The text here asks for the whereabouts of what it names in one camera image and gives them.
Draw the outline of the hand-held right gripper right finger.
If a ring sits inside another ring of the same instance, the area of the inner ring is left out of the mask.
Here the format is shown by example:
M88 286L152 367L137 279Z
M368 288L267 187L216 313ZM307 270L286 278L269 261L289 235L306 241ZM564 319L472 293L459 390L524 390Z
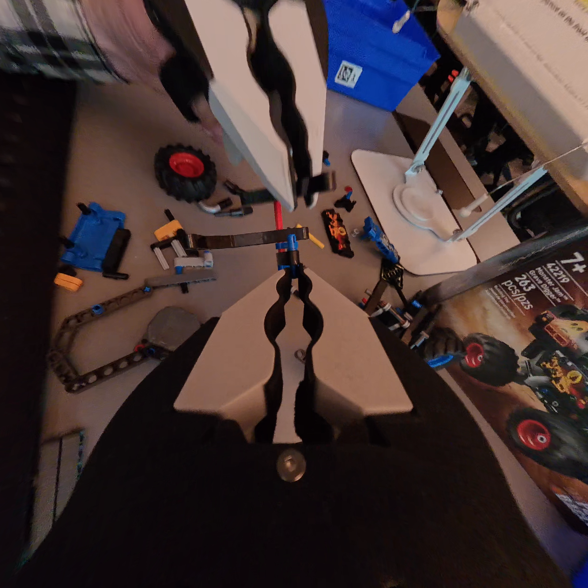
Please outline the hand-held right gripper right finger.
M370 317L319 276L306 277L306 438L332 440L413 403Z

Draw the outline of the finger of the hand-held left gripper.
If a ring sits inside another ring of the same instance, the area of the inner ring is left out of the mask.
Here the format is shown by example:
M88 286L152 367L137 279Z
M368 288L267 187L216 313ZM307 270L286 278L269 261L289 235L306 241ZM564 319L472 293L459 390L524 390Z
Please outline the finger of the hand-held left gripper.
M328 61L326 15L321 1L272 1L265 9L265 182L284 208L315 206L328 180L322 155Z
M246 160L283 208L294 211L293 171L270 118L268 95L251 70L253 36L244 12L233 1L185 4L212 71L209 104L223 128L230 160Z

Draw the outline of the black toy truck chassis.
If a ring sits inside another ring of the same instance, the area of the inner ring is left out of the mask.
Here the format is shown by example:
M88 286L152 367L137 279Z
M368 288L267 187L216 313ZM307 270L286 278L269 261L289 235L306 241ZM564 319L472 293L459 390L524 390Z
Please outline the black toy truck chassis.
M401 306L383 300L388 287L393 287L401 298ZM374 290L365 290L359 307L371 318L413 350L434 370L458 364L466 357L462 339L450 327L439 324L442 304L428 306L421 292L409 299L403 297L397 284L379 279Z

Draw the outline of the small blue black toy connector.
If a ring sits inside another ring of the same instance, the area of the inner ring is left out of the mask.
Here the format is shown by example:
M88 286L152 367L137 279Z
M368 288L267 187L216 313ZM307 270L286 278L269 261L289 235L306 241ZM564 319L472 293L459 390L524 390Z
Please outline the small blue black toy connector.
M276 262L279 270L289 272L291 280L298 279L303 274L304 266L299 258L299 241L308 239L306 228L283 227L282 205L278 201L273 203L275 229L284 235L275 243Z

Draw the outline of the black toy beam frame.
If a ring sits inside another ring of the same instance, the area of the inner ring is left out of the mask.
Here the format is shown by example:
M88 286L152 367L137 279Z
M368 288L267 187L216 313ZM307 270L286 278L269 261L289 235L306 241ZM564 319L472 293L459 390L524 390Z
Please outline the black toy beam frame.
M310 233L307 227L294 227L274 231L243 233L238 235L199 235L186 233L182 239L183 248L195 250L235 249L241 247L288 244L289 237L296 241L309 240Z

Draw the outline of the grey toy motor block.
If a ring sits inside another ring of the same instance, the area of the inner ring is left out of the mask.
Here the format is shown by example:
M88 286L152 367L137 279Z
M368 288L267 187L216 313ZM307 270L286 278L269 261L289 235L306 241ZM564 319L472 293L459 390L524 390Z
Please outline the grey toy motor block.
M147 345L174 352L202 326L197 316L178 306L161 309L150 321L143 335Z

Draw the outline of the small black square toy piece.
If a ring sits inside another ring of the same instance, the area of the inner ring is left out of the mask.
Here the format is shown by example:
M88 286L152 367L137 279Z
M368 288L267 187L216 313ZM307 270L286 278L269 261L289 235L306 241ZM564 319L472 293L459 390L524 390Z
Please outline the small black square toy piece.
M389 286L397 292L400 298L403 294L403 274L404 268L397 262L383 258L380 262L379 278L381 281L385 281Z

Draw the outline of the grey curved toy tube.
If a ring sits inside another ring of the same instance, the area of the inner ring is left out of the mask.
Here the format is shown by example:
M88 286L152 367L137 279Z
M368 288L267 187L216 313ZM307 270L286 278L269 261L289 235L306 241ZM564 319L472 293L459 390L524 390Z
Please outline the grey curved toy tube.
M197 206L206 214L215 217L246 217L253 214L253 207L249 205L233 206L231 198L221 200L216 204L199 201Z

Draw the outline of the white document stand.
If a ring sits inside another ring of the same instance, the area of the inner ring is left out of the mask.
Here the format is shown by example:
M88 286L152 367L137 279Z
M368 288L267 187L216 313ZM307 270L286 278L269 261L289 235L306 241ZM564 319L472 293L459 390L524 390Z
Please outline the white document stand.
M478 264L468 239L547 172L587 204L587 24L565 21L539 1L440 1L437 24L463 64L412 159L356 150L352 164L382 231L417 276ZM541 163L491 208L460 221L490 196L451 210L425 163L475 80Z

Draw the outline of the black orange flame toy panel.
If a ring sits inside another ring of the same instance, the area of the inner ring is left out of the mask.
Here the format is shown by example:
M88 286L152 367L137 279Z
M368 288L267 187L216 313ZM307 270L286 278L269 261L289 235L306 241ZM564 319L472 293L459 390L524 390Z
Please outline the black orange flame toy panel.
M335 209L325 209L320 213L331 251L343 258L353 259L350 239L342 217Z

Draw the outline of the yellow black toy assembly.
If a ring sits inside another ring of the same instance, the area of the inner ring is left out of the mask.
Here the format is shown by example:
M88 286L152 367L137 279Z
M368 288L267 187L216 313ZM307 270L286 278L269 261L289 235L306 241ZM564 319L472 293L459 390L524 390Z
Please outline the yellow black toy assembly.
M154 232L156 242L150 245L152 253L155 255L163 270L170 268L163 250L171 247L177 258L187 258L188 253L185 248L187 238L183 226L174 217L169 209L164 210L168 222Z

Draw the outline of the monster truck toy set box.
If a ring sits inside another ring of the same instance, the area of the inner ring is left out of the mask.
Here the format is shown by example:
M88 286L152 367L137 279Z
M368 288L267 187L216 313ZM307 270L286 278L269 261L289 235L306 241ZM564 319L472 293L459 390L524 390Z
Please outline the monster truck toy set box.
M419 294L445 369L572 529L587 535L587 219Z

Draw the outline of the blue toy panel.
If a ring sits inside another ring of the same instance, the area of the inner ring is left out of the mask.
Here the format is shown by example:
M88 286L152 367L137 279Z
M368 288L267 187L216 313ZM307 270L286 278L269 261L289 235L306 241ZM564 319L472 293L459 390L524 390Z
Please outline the blue toy panel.
M125 228L126 215L96 202L78 203L81 211L60 261L77 269L102 273L107 252L118 230Z

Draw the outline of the black studded mat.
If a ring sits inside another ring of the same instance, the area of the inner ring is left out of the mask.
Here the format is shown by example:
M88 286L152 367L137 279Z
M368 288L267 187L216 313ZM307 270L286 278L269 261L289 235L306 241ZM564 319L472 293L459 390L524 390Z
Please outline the black studded mat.
M77 86L1 73L1 587L29 539Z

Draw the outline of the printed instruction sheet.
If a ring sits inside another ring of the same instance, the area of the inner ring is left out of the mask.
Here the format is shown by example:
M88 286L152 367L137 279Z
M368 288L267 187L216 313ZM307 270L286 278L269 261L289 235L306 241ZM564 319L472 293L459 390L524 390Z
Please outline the printed instruction sheet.
M565 21L587 24L587 1L539 1Z

